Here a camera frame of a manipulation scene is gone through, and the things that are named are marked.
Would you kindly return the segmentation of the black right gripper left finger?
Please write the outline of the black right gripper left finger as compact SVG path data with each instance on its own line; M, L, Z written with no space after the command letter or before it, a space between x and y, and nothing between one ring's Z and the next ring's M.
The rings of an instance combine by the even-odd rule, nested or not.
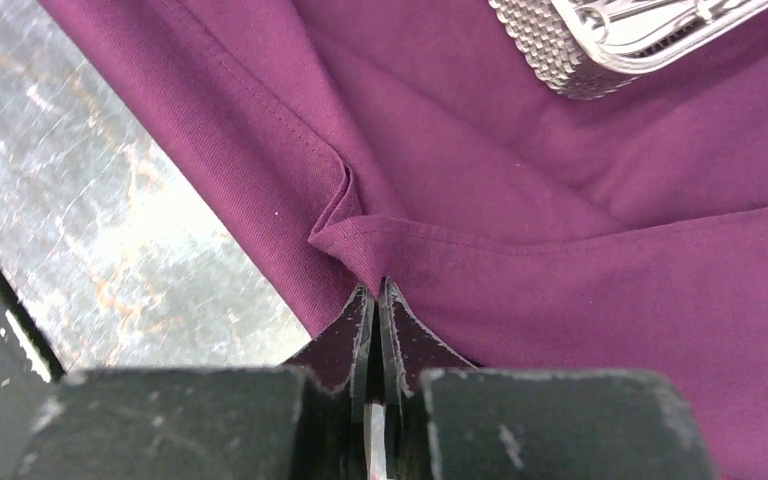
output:
M365 479L375 301L276 367L92 369L41 406L20 479Z

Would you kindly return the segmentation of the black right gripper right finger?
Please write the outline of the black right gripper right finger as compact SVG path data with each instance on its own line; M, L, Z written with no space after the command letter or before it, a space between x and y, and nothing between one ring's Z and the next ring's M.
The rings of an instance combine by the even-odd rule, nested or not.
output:
M480 368L390 279L378 333L393 479L713 479L689 403L639 369Z

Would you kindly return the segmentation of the purple cloth wrap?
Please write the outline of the purple cloth wrap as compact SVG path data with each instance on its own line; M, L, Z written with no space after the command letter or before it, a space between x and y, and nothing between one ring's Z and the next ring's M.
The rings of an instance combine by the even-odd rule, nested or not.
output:
M391 277L493 367L646 368L768 479L768 10L601 99L485 1L48 1L305 328Z

